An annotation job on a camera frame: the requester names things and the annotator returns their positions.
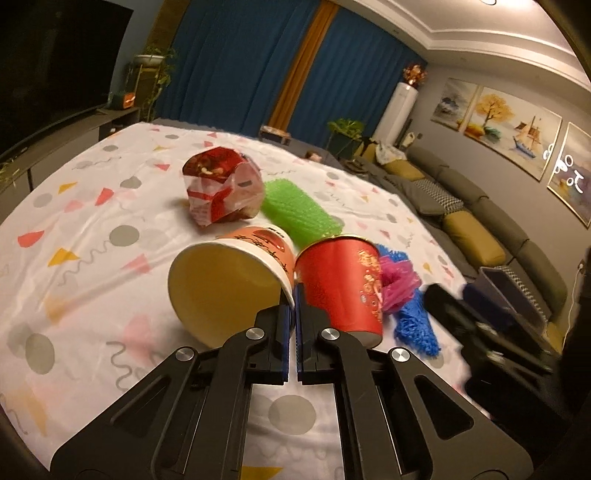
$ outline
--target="crumpled red packaging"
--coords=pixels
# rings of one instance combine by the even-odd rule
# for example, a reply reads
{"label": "crumpled red packaging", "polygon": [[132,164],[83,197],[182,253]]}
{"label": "crumpled red packaging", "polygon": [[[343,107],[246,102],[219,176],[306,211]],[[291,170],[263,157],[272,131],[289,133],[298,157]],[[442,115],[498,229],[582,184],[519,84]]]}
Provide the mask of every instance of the crumpled red packaging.
{"label": "crumpled red packaging", "polygon": [[253,218],[265,198],[260,169],[230,148],[192,156],[183,167],[183,177],[189,210],[199,226]]}

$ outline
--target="metal screw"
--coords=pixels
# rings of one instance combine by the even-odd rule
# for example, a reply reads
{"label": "metal screw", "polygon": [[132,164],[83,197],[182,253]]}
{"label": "metal screw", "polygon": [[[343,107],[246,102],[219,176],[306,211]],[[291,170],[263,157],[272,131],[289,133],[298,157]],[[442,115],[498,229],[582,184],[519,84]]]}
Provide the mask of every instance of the metal screw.
{"label": "metal screw", "polygon": [[336,340],[338,337],[340,337],[339,331],[335,330],[334,328],[325,328],[320,332],[320,334],[325,340]]}
{"label": "metal screw", "polygon": [[397,362],[408,362],[410,359],[410,352],[405,348],[395,348],[390,355]]}
{"label": "metal screw", "polygon": [[249,328],[246,331],[246,338],[249,340],[260,340],[265,336],[265,330],[259,327]]}
{"label": "metal screw", "polygon": [[183,348],[179,348],[174,354],[174,356],[177,358],[177,360],[181,362],[188,362],[195,356],[195,352],[192,348],[186,346]]}

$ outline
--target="wall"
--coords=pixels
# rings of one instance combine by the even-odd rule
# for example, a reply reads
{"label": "wall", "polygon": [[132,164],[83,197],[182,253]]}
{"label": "wall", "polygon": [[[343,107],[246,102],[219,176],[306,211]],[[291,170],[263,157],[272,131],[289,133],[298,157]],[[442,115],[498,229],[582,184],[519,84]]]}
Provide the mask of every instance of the wall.
{"label": "wall", "polygon": [[111,91],[117,92],[125,85],[127,65],[137,53],[142,53],[163,0],[109,0],[134,11],[125,31],[111,80]]}
{"label": "wall", "polygon": [[[579,261],[585,257],[586,249],[591,245],[591,231],[546,185],[569,121],[591,132],[591,117],[561,99],[559,92],[545,91],[539,81],[536,84],[535,78],[532,78],[530,85],[525,85],[502,76],[431,64],[428,73],[428,79],[411,113],[413,124],[410,130],[424,135],[418,144],[436,153],[451,168],[487,192],[491,200],[503,208],[545,252],[564,278],[570,295]],[[448,77],[501,90],[563,117],[557,147],[541,182],[476,141],[430,121]],[[566,330],[569,307],[570,298],[559,322],[563,331]],[[575,315],[576,311],[573,311],[572,317],[575,318]]]}

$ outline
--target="paper cup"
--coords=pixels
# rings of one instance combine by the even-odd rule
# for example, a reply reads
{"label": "paper cup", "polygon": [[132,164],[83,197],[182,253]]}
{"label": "paper cup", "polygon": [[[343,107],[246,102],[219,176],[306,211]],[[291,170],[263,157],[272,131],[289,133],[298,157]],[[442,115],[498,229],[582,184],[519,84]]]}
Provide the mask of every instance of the paper cup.
{"label": "paper cup", "polygon": [[382,341],[382,281],[378,249],[354,235],[327,238],[302,250],[295,262],[309,305],[325,310],[330,325],[363,346]]}
{"label": "paper cup", "polygon": [[260,310],[294,305],[294,246],[277,227],[248,226],[178,254],[168,295],[185,328],[210,348],[252,327]]}

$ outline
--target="red paper cup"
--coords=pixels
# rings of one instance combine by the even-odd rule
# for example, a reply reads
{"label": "red paper cup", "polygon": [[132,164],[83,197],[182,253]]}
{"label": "red paper cup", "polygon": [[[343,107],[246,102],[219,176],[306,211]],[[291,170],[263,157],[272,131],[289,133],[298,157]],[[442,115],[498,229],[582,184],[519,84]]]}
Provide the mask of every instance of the red paper cup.
{"label": "red paper cup", "polygon": [[378,249],[353,235],[326,238],[305,248],[295,261],[308,304],[324,309],[330,325],[365,347],[382,341],[382,281]]}

